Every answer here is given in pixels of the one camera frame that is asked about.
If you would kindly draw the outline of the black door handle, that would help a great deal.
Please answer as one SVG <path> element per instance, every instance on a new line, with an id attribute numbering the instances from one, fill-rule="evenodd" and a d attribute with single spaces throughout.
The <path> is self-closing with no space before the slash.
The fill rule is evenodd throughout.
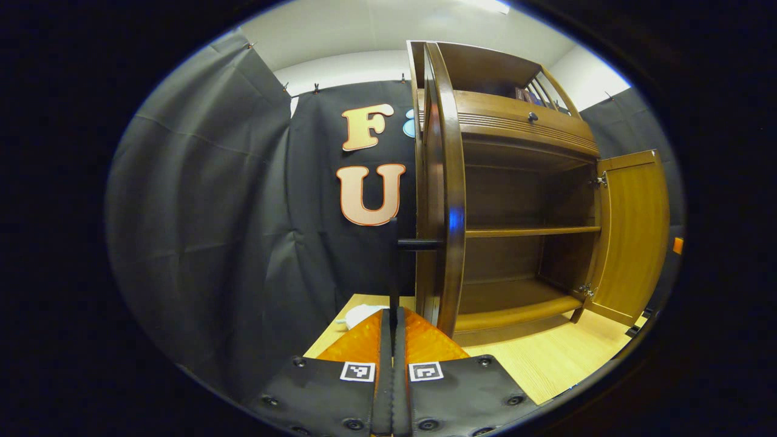
<path id="1" fill-rule="evenodd" d="M 396 217 L 388 221 L 388 285 L 389 309 L 392 316 L 399 310 L 399 253 L 402 251 L 438 251 L 443 246 L 439 239 L 405 239 L 399 237 L 399 222 Z"/>

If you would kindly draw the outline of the wooden inner shelf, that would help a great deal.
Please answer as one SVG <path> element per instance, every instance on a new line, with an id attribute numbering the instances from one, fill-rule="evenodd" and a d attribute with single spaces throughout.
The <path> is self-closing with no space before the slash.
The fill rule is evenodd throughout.
<path id="1" fill-rule="evenodd" d="M 467 229 L 464 235 L 468 239 L 509 238 L 519 236 L 544 236 L 585 234 L 600 232 L 600 226 L 555 226 L 529 228 L 475 228 Z"/>

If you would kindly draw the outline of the wooden double-door shoe cabinet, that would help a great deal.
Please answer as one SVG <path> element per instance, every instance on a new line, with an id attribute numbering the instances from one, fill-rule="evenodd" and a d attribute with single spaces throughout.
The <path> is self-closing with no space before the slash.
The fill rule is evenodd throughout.
<path id="1" fill-rule="evenodd" d="M 599 148 L 566 95 L 552 99 L 558 85 L 544 66 L 487 48 L 431 42 L 439 43 L 454 86 L 466 230 L 600 226 L 599 193 L 590 183 Z M 530 91 L 534 102 L 517 100 L 516 87 Z M 539 120 L 528 122 L 529 112 Z M 591 280 L 599 235 L 466 238 L 454 335 L 563 313 L 577 322 L 586 302 L 578 288 Z"/>

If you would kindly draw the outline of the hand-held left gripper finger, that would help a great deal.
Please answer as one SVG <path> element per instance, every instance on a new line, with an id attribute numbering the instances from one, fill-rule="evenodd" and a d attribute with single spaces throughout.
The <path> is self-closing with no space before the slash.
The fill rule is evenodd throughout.
<path id="1" fill-rule="evenodd" d="M 389 311 L 377 310 L 315 359 L 289 359 L 249 409 L 292 437 L 391 435 L 391 335 Z"/>
<path id="2" fill-rule="evenodd" d="M 494 355 L 467 354 L 411 310 L 394 340 L 394 437 L 479 437 L 538 409 Z"/>

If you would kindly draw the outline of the wooden shoe cabinet door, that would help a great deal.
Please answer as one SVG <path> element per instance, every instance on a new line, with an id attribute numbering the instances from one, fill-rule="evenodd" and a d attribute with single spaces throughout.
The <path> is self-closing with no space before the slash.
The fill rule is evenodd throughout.
<path id="1" fill-rule="evenodd" d="M 591 283 L 599 289 L 585 309 L 627 327 L 643 314 L 668 252 L 671 211 L 657 149 L 600 160 L 596 176 L 600 235 Z"/>
<path id="2" fill-rule="evenodd" d="M 466 175 L 455 92 L 438 42 L 411 41 L 416 141 L 416 312 L 452 337 L 463 287 Z"/>

